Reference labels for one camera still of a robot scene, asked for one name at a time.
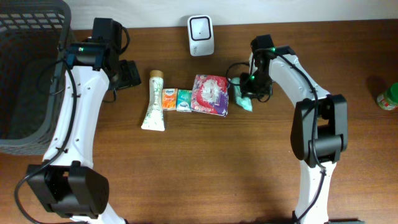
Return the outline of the mint green wipes packet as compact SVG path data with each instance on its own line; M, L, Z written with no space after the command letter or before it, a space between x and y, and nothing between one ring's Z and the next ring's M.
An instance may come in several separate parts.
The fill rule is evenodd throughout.
M234 95L233 98L235 103L238 106L242 107L244 110L252 112L251 99L247 96L243 96L241 93L240 86L237 86L237 84L239 84L240 82L240 78L235 77L232 78L230 81L232 83L231 86L233 87L233 95Z

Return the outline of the red purple floral pack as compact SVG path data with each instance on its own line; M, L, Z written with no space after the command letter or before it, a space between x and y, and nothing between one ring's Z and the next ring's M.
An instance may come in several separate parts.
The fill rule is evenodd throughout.
M196 75L190 103L192 111L226 116L228 101L228 81L225 77Z

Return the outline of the orange tissue packet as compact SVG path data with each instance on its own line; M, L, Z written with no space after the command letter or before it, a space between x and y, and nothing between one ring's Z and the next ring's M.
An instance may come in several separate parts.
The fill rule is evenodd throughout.
M173 111L177 109L177 88L166 88L162 90L162 109Z

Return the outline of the white tube with brown cap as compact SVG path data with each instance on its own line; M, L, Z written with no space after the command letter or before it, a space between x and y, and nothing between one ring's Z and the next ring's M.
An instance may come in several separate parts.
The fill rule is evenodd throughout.
M150 71L149 79L149 105L142 129L151 131L165 131L164 115L162 108L162 90L164 85L164 74L160 70Z

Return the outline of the teal tissue packet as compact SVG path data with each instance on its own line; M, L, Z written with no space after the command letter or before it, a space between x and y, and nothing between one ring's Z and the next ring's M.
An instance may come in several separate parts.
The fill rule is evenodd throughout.
M177 95L177 107L178 112L191 112L191 90L179 90Z

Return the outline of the green lid glass jar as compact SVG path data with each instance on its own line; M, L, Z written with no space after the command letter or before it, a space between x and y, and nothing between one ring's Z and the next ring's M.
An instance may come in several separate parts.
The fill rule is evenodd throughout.
M397 89L398 83L394 83L390 88L381 93L377 98L377 105L383 110L394 110L397 108Z

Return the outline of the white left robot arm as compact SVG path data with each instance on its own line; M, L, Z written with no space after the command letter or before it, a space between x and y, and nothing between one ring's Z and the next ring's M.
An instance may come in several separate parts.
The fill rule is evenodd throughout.
M40 165L29 165L27 183L43 208L69 223L126 223L109 204L109 182L93 170L93 140L107 91L141 84L135 62L121 60L129 33L119 22L96 18L92 35L65 50L62 108Z

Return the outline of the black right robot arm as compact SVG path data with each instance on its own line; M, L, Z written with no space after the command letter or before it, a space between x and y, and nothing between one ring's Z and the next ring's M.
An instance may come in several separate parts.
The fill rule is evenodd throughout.
M346 99L319 86L292 48L276 47L269 34L251 41L249 71L239 84L243 96L263 103L278 84L293 104L290 145L300 163L300 193L292 223L329 223L331 177L348 145Z

